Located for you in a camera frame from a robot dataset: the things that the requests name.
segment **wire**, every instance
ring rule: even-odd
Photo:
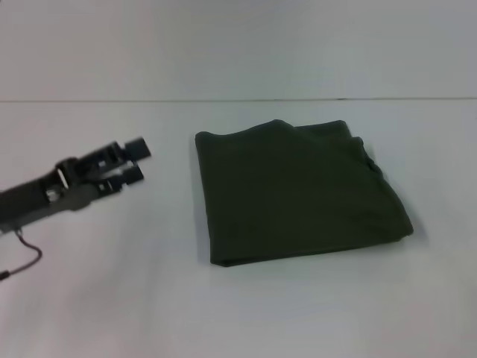
[[[29,269],[31,266],[38,263],[38,261],[40,261],[43,257],[43,252],[40,250],[40,248],[38,248],[37,246],[32,245],[32,244],[25,241],[25,238],[23,237],[22,229],[15,230],[15,234],[16,234],[16,237],[18,237],[18,240],[20,240],[20,242],[24,246],[26,246],[27,248],[30,248],[31,250],[34,250],[34,251],[37,252],[37,257],[35,257],[29,263],[26,263],[26,264],[24,264],[24,265],[22,265],[18,268],[15,268],[14,270],[0,272],[0,281],[4,280],[5,278],[9,278],[12,274],[18,274],[18,273],[20,273],[24,270]]]

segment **folded cloth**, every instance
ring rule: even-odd
[[[395,242],[413,232],[396,193],[342,121],[275,120],[195,137],[210,262],[234,266]]]

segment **fabric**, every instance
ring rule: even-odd
[[[210,261],[234,266],[395,242],[404,207],[345,122],[195,137]]]

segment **dark green cloth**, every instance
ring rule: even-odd
[[[345,122],[275,120],[195,137],[210,262],[234,266],[395,242],[411,222]]]

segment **white wall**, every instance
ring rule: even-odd
[[[3,100],[477,96],[472,0],[3,0]]]

